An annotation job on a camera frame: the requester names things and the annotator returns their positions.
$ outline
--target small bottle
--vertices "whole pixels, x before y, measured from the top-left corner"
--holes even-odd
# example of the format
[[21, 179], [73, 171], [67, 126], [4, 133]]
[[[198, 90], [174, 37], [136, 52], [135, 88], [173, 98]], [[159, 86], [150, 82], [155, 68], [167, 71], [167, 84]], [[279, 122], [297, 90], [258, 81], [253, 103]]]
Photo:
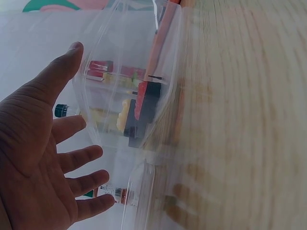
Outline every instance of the small bottle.
[[68, 106], [66, 104], [57, 104], [54, 111], [54, 116], [58, 118], [75, 115], [80, 115], [80, 109]]
[[105, 194], [112, 195], [115, 199], [115, 202], [118, 204], [126, 204], [135, 207], [138, 205], [139, 197], [137, 193], [134, 191], [129, 191], [127, 188], [116, 188], [108, 184], [99, 186], [84, 196], [95, 198]]

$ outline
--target wood grain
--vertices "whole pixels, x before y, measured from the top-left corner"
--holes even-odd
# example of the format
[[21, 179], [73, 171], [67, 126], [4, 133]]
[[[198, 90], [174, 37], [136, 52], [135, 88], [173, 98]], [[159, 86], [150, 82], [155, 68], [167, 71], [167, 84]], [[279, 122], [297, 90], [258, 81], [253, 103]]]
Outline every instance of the wood grain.
[[182, 1], [177, 89], [145, 146], [180, 165], [167, 214], [188, 230], [307, 229], [307, 2]]

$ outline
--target black cap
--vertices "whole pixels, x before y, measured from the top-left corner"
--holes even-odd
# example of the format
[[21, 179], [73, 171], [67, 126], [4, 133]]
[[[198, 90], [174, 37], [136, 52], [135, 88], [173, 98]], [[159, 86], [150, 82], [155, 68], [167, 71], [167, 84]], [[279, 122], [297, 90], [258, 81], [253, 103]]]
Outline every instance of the black cap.
[[54, 116], [56, 117], [66, 117], [68, 105], [66, 104], [57, 104], [54, 111]]

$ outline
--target red object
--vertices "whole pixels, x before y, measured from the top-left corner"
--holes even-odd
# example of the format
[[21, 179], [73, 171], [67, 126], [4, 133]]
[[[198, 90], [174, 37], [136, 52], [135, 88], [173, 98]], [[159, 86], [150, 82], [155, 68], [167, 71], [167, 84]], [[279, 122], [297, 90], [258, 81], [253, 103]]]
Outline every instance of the red object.
[[147, 89], [147, 81], [144, 81], [139, 84], [139, 89], [138, 89], [138, 96], [136, 98], [136, 103], [135, 103], [135, 108], [134, 108], [134, 117], [135, 119], [139, 120], [140, 119], [140, 114], [141, 114], [141, 109]]

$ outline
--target pink object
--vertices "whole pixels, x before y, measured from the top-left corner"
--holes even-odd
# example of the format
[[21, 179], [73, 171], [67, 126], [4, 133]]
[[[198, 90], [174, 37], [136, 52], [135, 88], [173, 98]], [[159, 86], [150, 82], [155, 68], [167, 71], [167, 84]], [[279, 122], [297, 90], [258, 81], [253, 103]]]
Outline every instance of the pink object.
[[107, 4], [108, 0], [69, 0], [82, 10], [101, 10]]
[[51, 11], [74, 11], [74, 9], [66, 7], [66, 6], [60, 6], [60, 5], [47, 5], [40, 8], [40, 11], [43, 12], [51, 12]]

